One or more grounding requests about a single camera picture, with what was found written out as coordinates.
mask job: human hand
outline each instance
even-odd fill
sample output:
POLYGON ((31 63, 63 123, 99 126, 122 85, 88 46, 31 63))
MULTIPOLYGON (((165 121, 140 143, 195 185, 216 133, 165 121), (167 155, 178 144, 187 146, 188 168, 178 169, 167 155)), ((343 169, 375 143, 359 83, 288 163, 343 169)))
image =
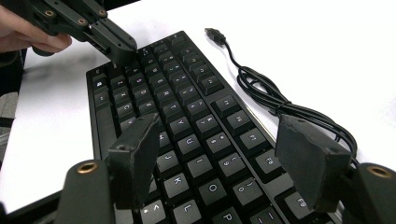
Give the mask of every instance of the human hand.
POLYGON ((50 36, 0 5, 0 53, 36 47, 46 52, 60 52, 69 47, 69 35, 50 36))

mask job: black keycap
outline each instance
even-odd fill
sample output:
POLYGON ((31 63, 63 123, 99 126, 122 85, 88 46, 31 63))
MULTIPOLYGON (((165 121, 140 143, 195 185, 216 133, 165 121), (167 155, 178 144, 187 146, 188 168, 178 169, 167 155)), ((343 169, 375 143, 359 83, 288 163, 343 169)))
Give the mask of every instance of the black keycap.
POLYGON ((151 94, 149 92, 149 87, 147 85, 140 85, 136 89, 134 89, 134 102, 137 105, 141 105, 146 101, 152 99, 151 94))
POLYGON ((250 118, 243 110, 227 117, 224 124, 233 136, 244 133, 254 126, 253 122, 251 122, 250 118))
POLYGON ((230 116, 241 108, 231 95, 217 100, 212 103, 212 106, 221 119, 230 116))
POLYGON ((92 83, 92 88, 93 91, 95 93, 99 92, 99 91, 107 91, 108 90, 108 86, 107 86, 107 81, 105 77, 101 77, 96 79, 93 83, 92 83))
POLYGON ((172 79, 173 76, 179 74, 180 72, 183 72, 183 68, 181 67, 180 63, 176 61, 170 62, 165 69, 165 75, 168 79, 172 79))
POLYGON ((186 105, 187 118, 194 122, 210 113, 209 108, 202 99, 192 102, 186 105))
POLYGON ((155 90, 159 89, 163 85, 166 85, 168 83, 168 81, 166 80, 166 78, 163 74, 157 74, 157 75, 151 77, 148 80, 148 83, 149 83, 153 93, 157 94, 158 91, 155 91, 155 90))
POLYGON ((126 101, 124 104, 117 107, 117 114, 121 119, 124 116, 135 117, 134 107, 131 102, 126 101))
POLYGON ((165 179, 170 175, 180 172, 181 166, 178 163, 175 151, 169 151, 157 158, 157 175, 160 179, 165 179))
POLYGON ((212 94, 224 88, 216 77, 207 77, 198 84, 205 96, 212 94))
POLYGON ((163 115, 163 120, 165 120, 165 123, 170 123, 175 119, 180 119, 184 116, 183 110, 177 101, 164 106, 161 109, 161 114, 163 115))
POLYGON ((108 91, 101 91, 94 96, 95 106, 104 105, 109 103, 108 91))
POLYGON ((277 216, 274 208, 267 207, 264 210, 260 211, 256 215, 250 218, 251 224, 282 224, 282 220, 277 216))
POLYGON ((203 148, 195 134, 192 134, 177 142, 177 152, 181 161, 189 161, 200 155, 203 152, 203 148))
POLYGON ((131 100, 131 98, 129 96, 128 89, 126 87, 119 89, 117 91, 114 91, 113 96, 114 96, 114 102, 116 103, 116 105, 119 105, 124 100, 131 100))
POLYGON ((217 160, 234 151, 225 133, 218 133, 205 141, 206 153, 212 160, 217 160))
POLYGON ((175 92, 181 91, 191 85, 191 82, 185 73, 177 73, 170 79, 170 85, 175 92))
POLYGON ((275 157, 275 151, 270 149, 256 158, 256 162, 265 174, 270 174, 275 169, 280 167, 280 162, 275 157))
POLYGON ((248 168, 236 152, 220 160, 218 165, 220 168, 219 174, 226 184, 231 184, 248 175, 248 168))
POLYGON ((169 140, 169 136, 167 132, 160 133, 160 149, 158 151, 158 155, 162 155, 165 152, 168 152, 172 149, 172 143, 169 140))
POLYGON ((195 186, 213 176, 216 171, 213 169, 207 156, 204 154, 187 163, 190 182, 195 186))
POLYGON ((112 62, 106 65, 107 75, 110 79, 110 83, 113 83, 113 80, 118 80, 120 77, 123 77, 124 71, 121 66, 118 66, 112 62))
POLYGON ((128 81, 131 85, 131 89, 134 89, 134 88, 146 83, 146 80, 143 77, 143 74, 141 74, 141 73, 129 77, 128 81))
POLYGON ((190 200, 175 208, 173 218, 176 224, 204 223, 195 200, 190 200))
POLYGON ((155 201, 140 210, 142 224, 168 223, 161 200, 155 201))
POLYGON ((202 80, 204 80, 205 78, 213 76, 213 73, 209 69, 209 67, 206 64, 204 64, 204 65, 194 68, 191 71, 191 76, 195 82, 199 83, 202 80))
POLYGON ((199 98, 198 91, 193 86, 189 86, 177 93, 177 99, 182 106, 189 105, 199 98))
POLYGON ((135 120, 136 120, 136 117, 130 117, 130 118, 125 119, 124 121, 122 121, 120 123, 121 132, 122 133, 125 132, 125 130, 127 128, 129 128, 129 126, 131 126, 131 124, 133 124, 135 120))
POLYGON ((108 149, 113 146, 117 140, 119 133, 114 122, 112 106, 106 106, 96 111, 97 130, 99 135, 99 145, 101 149, 101 157, 106 158, 108 149))
POLYGON ((164 196, 169 206, 179 203, 191 195, 189 183, 187 183, 186 176, 183 173, 165 180, 163 187, 165 189, 164 196))
POLYGON ((291 212, 298 218, 302 219, 313 211, 308 209, 308 205, 304 201, 303 197, 299 194, 299 192, 294 192, 290 196, 285 199, 286 204, 288 205, 291 212))
POLYGON ((174 35, 170 35, 167 39, 171 42, 171 45, 174 46, 184 41, 184 36, 181 34, 174 34, 174 35))
POLYGON ((241 219, 233 207, 230 207, 212 218, 216 224, 242 224, 241 219))
POLYGON ((170 130, 170 137, 175 142, 192 134, 192 127, 186 117, 169 123, 168 127, 170 130))
POLYGON ((120 88, 126 87, 126 85, 127 85, 127 82, 126 82, 125 78, 120 78, 118 80, 114 80, 111 83, 111 90, 116 91, 120 88))
POLYGON ((221 131, 219 123, 211 114, 195 121, 194 127, 200 139, 206 139, 221 131))
POLYGON ((147 115, 150 113, 157 113, 157 107, 153 101, 148 101, 139 106, 140 116, 147 115))
POLYGON ((271 146, 257 128, 242 134, 236 140, 245 156, 248 158, 259 152, 263 152, 265 149, 271 146))
POLYGON ((146 204, 161 196, 161 191, 157 187, 154 176, 151 177, 151 184, 148 190, 148 196, 145 200, 146 204))
POLYGON ((233 187, 233 195, 235 196, 238 209, 242 212, 250 211, 258 204, 266 203, 262 190, 252 177, 236 184, 233 187))
POLYGON ((161 89, 161 91, 155 96, 155 101, 157 102, 159 108, 169 105, 176 100, 171 88, 169 86, 167 87, 168 88, 161 89))
POLYGON ((227 206, 227 202, 229 201, 227 192, 217 178, 202 185, 198 188, 198 191, 207 212, 220 210, 227 206))

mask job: keycap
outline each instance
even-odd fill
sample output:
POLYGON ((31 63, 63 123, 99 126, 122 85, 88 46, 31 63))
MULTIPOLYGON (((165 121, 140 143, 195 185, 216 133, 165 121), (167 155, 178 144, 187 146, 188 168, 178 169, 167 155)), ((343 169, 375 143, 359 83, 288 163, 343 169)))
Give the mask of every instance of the keycap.
POLYGON ((212 218, 216 224, 242 224, 241 219, 233 207, 230 207, 212 218))
POLYGON ((248 169, 238 153, 222 159, 218 163, 220 176, 226 184, 231 184, 239 178, 248 175, 248 169))
POLYGON ((217 100, 212 103, 212 106, 221 119, 230 116, 241 108, 231 95, 217 100))
POLYGON ((280 167, 280 162, 275 157, 275 151, 270 149, 265 153, 261 154, 256 158, 256 162, 260 165, 260 168, 266 173, 269 174, 273 172, 276 168, 280 167))
POLYGON ((210 160, 204 154, 187 162, 189 180, 193 185, 197 185, 216 174, 210 160))
POLYGON ((177 99, 182 106, 189 105, 199 98, 198 92, 193 86, 189 86, 177 93, 177 99))
POLYGON ((204 223, 195 200, 183 203, 173 210, 173 218, 176 224, 198 224, 204 223))
POLYGON ((162 155, 172 149, 172 143, 169 140, 167 132, 160 133, 160 149, 158 150, 158 155, 162 155))
POLYGON ((157 175, 160 179, 165 179, 181 171, 175 151, 169 151, 157 158, 157 175))
POLYGON ((174 175, 163 182, 165 198, 169 206, 186 199, 191 195, 189 183, 183 173, 174 175))
POLYGON ((198 188, 206 212, 213 212, 227 206, 229 198, 221 182, 216 178, 198 188))
POLYGON ((303 197, 298 192, 292 193, 285 199, 286 204, 288 205, 291 212, 298 218, 302 219, 313 211, 308 209, 308 205, 304 201, 303 197))
POLYGON ((206 153, 212 160, 217 160, 234 151, 225 133, 218 133, 205 141, 206 153))
POLYGON ((186 117, 182 117, 168 124, 170 137, 173 141, 178 141, 183 137, 192 134, 192 127, 186 117))
POLYGON ((143 223, 167 223, 163 202, 155 201, 140 210, 140 219, 143 223))
POLYGON ((235 196, 238 209, 242 212, 249 211, 255 205, 263 204, 267 201, 264 200, 262 190, 252 177, 236 184, 233 187, 233 195, 235 196))
POLYGON ((195 121, 194 128, 200 139, 206 139, 221 131, 219 123, 212 114, 195 121))
POLYGON ((243 110, 227 117, 227 119, 224 120, 224 125, 233 136, 247 132, 249 128, 254 126, 253 122, 251 122, 250 118, 243 110))
POLYGON ((241 150, 248 158, 259 152, 263 152, 271 146, 257 128, 243 133, 241 136, 237 137, 236 140, 241 150))
POLYGON ((116 142, 119 133, 114 122, 112 106, 106 106, 96 112, 97 130, 101 157, 106 158, 108 149, 116 142))
POLYGON ((283 224, 273 207, 267 207, 250 218, 251 224, 283 224))
POLYGON ((214 76, 205 78, 198 84, 198 86, 205 96, 224 88, 224 86, 214 76))
POLYGON ((202 99, 186 105, 186 116, 190 121, 196 121, 209 113, 210 110, 202 99))
POLYGON ((177 142, 177 152, 181 161, 189 161, 200 155, 203 150, 195 134, 187 136, 177 142))

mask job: black cable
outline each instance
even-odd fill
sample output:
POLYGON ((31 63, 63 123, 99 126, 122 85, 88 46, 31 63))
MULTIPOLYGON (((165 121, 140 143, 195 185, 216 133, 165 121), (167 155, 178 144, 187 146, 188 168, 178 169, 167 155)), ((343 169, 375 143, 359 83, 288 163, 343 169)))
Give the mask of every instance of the black cable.
POLYGON ((215 29, 205 29, 205 32, 216 44, 219 46, 224 45, 227 48, 231 61, 238 68, 236 81, 242 90, 255 102, 270 108, 269 112, 274 116, 279 116, 280 114, 291 115, 296 118, 305 119, 330 131, 331 133, 334 133, 335 141, 339 142, 340 139, 342 139, 348 145, 352 153, 352 163, 355 166, 359 164, 356 160, 358 144, 349 131, 316 110, 300 105, 294 105, 280 92, 279 88, 271 79, 249 67, 241 66, 236 62, 233 58, 230 46, 226 42, 226 38, 223 34, 215 29))

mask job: black keyboard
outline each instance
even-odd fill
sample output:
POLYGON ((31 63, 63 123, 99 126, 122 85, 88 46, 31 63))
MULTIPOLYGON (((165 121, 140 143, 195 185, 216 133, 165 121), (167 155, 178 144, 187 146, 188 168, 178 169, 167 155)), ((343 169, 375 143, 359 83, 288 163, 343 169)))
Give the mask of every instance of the black keyboard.
POLYGON ((184 32, 139 49, 131 66, 92 69, 87 82, 96 159, 134 119, 161 115, 154 178, 134 223, 341 223, 307 208, 275 141, 184 32))

